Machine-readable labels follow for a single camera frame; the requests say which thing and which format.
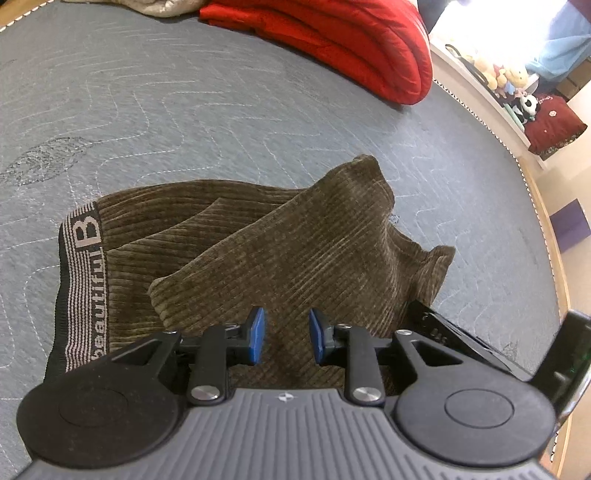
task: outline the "gray ribbed plate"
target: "gray ribbed plate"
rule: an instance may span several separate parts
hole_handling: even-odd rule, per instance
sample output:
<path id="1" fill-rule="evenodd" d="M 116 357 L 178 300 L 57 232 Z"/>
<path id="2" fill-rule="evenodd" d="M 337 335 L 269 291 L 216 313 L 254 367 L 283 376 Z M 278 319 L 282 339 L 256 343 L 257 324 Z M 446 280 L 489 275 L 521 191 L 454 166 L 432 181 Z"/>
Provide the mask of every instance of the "gray ribbed plate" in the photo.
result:
<path id="1" fill-rule="evenodd" d="M 20 480 L 541 480 L 537 462 L 486 471 L 454 468 L 399 437 L 383 410 L 345 402 L 337 390 L 237 390 L 190 410 L 163 447 L 94 471 L 34 462 Z"/>

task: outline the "stuffed animal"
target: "stuffed animal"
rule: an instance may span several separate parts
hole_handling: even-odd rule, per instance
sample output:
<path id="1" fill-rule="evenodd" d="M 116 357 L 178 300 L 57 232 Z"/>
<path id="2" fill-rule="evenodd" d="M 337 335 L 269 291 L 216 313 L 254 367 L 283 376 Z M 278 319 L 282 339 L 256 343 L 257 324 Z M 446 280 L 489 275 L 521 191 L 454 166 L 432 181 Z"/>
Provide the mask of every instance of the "stuffed animal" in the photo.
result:
<path id="1" fill-rule="evenodd" d="M 535 114 L 537 114 L 541 108 L 538 99 L 533 95 L 519 97 L 519 105 L 521 106 L 521 111 L 524 116 L 529 117 L 529 121 L 535 120 Z"/>
<path id="2" fill-rule="evenodd" d="M 495 67 L 495 74 L 496 74 L 496 83 L 498 85 L 496 89 L 496 95 L 502 96 L 503 98 L 507 98 L 505 93 L 505 85 L 507 85 L 507 77 L 505 76 L 505 69 L 500 68 L 497 65 Z"/>
<path id="3" fill-rule="evenodd" d="M 495 74 L 495 66 L 493 63 L 488 60 L 484 55 L 477 54 L 474 57 L 474 66 L 484 75 L 486 81 L 488 82 L 488 88 L 491 90 L 496 90 L 499 86 L 498 82 L 496 81 L 496 74 Z"/>
<path id="4" fill-rule="evenodd" d="M 525 119 L 525 117 L 523 116 L 523 112 L 521 111 L 521 105 L 519 105 L 518 99 L 513 100 L 513 102 L 511 103 L 511 110 L 513 110 L 513 113 L 517 117 L 517 120 L 521 122 L 521 125 L 525 125 L 527 123 L 527 120 Z"/>
<path id="5" fill-rule="evenodd" d="M 540 103 L 533 95 L 525 95 L 515 98 L 511 103 L 511 109 L 522 124 L 535 120 L 535 114 L 540 111 Z"/>
<path id="6" fill-rule="evenodd" d="M 504 91 L 509 95 L 514 95 L 516 89 L 525 88 L 530 78 L 523 65 L 505 66 L 505 77 L 507 78 L 507 82 Z"/>

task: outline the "purple box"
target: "purple box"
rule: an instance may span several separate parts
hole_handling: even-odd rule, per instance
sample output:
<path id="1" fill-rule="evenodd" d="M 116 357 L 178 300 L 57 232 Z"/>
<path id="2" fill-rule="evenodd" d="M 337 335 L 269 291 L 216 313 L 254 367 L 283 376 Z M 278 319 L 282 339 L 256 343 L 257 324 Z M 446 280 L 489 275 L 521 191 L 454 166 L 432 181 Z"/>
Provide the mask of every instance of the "purple box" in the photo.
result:
<path id="1" fill-rule="evenodd" d="M 550 215 L 550 222 L 561 253 L 591 236 L 589 222 L 578 199 Z"/>

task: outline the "black device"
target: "black device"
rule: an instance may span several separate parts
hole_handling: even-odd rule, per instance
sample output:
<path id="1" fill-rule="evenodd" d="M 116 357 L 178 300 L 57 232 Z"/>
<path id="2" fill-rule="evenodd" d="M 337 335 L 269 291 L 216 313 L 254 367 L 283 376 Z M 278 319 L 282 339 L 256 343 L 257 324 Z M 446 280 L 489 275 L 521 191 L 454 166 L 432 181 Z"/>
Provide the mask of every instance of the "black device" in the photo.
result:
<path id="1" fill-rule="evenodd" d="M 408 312 L 383 339 L 310 311 L 314 358 L 345 369 L 343 390 L 230 387 L 228 368 L 261 359 L 261 307 L 201 337 L 139 340 L 25 396 L 19 479 L 552 478 L 538 458 L 588 380 L 589 317 L 569 312 L 523 381 L 436 312 Z"/>

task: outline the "red blanket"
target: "red blanket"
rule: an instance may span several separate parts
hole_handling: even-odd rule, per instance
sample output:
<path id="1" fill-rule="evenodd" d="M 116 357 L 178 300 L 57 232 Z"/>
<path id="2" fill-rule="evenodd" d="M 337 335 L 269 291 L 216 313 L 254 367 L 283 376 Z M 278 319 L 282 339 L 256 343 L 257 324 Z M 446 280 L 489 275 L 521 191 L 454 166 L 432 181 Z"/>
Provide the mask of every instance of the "red blanket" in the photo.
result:
<path id="1" fill-rule="evenodd" d="M 409 0 L 214 0 L 200 17 L 309 53 L 386 100 L 411 105 L 431 88 L 429 40 Z"/>

